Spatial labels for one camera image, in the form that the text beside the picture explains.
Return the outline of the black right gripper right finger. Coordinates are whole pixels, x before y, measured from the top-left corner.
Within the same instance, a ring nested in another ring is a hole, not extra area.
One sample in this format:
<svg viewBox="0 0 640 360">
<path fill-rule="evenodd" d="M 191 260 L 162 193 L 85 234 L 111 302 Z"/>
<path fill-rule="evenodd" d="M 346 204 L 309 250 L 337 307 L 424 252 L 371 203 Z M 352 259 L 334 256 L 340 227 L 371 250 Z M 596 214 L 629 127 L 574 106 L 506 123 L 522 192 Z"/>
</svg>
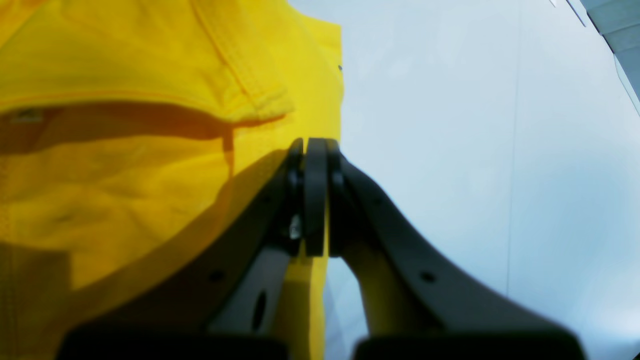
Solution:
<svg viewBox="0 0 640 360">
<path fill-rule="evenodd" d="M 359 284 L 355 360 L 583 360 L 576 336 L 483 285 L 430 244 L 327 141 L 328 251 Z"/>
</svg>

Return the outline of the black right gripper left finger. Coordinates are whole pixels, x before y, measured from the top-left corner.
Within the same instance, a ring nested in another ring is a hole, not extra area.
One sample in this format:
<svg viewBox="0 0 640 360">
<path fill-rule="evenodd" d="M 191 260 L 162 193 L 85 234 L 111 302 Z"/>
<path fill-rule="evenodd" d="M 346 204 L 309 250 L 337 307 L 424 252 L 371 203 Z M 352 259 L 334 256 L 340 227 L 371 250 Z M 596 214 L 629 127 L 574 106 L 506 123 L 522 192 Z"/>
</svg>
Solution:
<svg viewBox="0 0 640 360">
<path fill-rule="evenodd" d="M 303 161 L 296 139 L 213 244 L 153 289 L 70 331 L 58 359 L 288 360 L 268 333 L 305 234 Z"/>
</svg>

